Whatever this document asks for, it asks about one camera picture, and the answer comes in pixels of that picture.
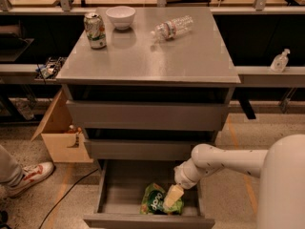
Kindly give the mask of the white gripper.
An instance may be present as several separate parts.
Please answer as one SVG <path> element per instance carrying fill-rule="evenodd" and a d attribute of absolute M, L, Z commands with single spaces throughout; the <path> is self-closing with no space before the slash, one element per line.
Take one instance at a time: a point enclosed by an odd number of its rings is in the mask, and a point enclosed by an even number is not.
<path fill-rule="evenodd" d="M 192 160 L 184 161 L 174 169 L 175 185 L 172 185 L 164 198 L 163 206 L 171 208 L 182 196 L 184 189 L 193 188 L 204 176 L 204 170 L 198 168 Z"/>

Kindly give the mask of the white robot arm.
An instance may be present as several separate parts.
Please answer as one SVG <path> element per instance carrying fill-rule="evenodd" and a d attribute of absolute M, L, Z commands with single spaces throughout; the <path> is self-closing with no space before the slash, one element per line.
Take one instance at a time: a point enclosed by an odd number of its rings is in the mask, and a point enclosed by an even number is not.
<path fill-rule="evenodd" d="M 260 179 L 256 229 L 305 229 L 305 135 L 289 135 L 267 150 L 223 150 L 199 144 L 174 168 L 164 206 L 220 169 Z"/>

